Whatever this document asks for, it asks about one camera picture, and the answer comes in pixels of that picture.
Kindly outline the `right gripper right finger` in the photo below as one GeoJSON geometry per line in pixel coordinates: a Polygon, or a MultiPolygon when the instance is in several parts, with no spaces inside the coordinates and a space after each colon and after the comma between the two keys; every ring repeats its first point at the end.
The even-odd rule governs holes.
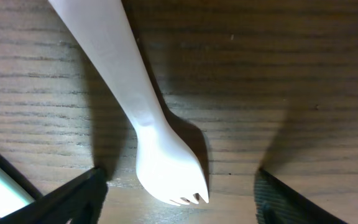
{"type": "Polygon", "coordinates": [[[260,168],[254,179],[258,224],[346,224],[260,168]]]}

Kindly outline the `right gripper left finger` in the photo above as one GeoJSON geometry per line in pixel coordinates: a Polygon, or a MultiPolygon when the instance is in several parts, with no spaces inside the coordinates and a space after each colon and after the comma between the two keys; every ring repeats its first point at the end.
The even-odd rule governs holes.
{"type": "Polygon", "coordinates": [[[94,167],[0,224],[97,224],[107,192],[105,171],[94,167]]]}

